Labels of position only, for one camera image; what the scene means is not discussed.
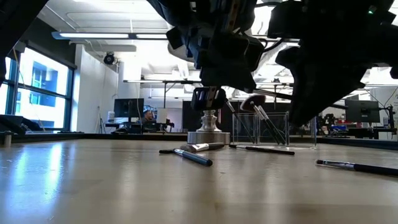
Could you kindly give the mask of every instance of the table surface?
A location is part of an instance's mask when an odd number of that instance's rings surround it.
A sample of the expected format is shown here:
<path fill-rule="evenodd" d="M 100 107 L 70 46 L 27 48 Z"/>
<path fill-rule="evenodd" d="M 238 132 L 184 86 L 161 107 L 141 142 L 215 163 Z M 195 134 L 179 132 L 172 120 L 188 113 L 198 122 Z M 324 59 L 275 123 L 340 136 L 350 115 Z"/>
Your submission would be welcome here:
<path fill-rule="evenodd" d="M 397 223 L 398 179 L 315 159 L 398 167 L 394 151 L 320 145 L 295 156 L 159 149 L 183 142 L 78 140 L 0 149 L 0 223 Z"/>

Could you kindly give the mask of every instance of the ceiling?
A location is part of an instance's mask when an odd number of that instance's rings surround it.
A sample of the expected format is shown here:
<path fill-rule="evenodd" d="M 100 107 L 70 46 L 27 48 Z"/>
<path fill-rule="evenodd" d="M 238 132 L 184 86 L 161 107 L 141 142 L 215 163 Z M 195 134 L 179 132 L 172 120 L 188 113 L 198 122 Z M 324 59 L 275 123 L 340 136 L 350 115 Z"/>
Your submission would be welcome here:
<path fill-rule="evenodd" d="M 265 34 L 271 16 L 271 7 L 256 8 L 253 34 Z M 398 1 L 391 9 L 398 14 Z M 39 18 L 50 26 L 64 32 L 148 32 L 165 33 L 170 26 L 145 0 L 50 0 L 39 14 Z M 127 52 L 116 52 L 121 60 L 138 60 L 144 76 L 160 75 L 174 77 L 181 75 L 182 68 L 189 71 L 192 79 L 198 78 L 192 63 L 169 54 L 164 40 L 93 40 L 86 43 L 86 50 L 101 58 L 104 46 L 122 46 Z M 136 46 L 135 52 L 129 47 Z M 257 82 L 271 82 L 279 78 L 282 82 L 293 82 L 291 73 L 275 64 L 275 56 L 267 57 L 254 74 Z"/>

